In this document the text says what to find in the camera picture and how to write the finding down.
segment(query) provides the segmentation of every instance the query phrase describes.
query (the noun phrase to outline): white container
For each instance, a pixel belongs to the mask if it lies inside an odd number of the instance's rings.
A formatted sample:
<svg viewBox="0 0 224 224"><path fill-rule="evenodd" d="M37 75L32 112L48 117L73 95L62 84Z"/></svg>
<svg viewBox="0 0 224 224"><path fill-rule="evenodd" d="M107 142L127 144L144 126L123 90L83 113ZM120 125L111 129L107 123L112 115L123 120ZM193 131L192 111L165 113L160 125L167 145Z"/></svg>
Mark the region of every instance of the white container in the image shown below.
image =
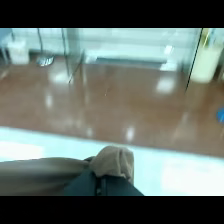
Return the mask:
<svg viewBox="0 0 224 224"><path fill-rule="evenodd" d="M9 55L12 64L28 64L30 61L29 51L25 41L14 41L8 43Z"/></svg>
<svg viewBox="0 0 224 224"><path fill-rule="evenodd" d="M195 82L208 83L212 80L222 47L199 47L190 79Z"/></svg>

